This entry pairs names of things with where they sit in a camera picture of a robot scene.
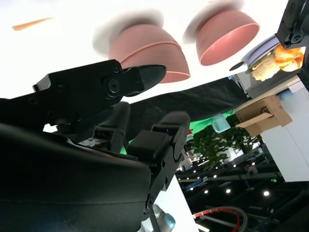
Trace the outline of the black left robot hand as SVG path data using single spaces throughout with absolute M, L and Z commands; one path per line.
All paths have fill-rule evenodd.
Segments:
M 297 74 L 309 88 L 309 2 L 289 0 L 275 34 L 284 49 L 305 47 L 304 61 Z

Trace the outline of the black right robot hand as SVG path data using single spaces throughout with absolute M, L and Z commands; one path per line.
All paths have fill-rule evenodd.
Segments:
M 189 131 L 164 116 L 125 145 L 130 106 L 166 75 L 161 64 L 117 60 L 53 72 L 34 92 L 0 101 L 3 232 L 137 232 L 155 221 Z

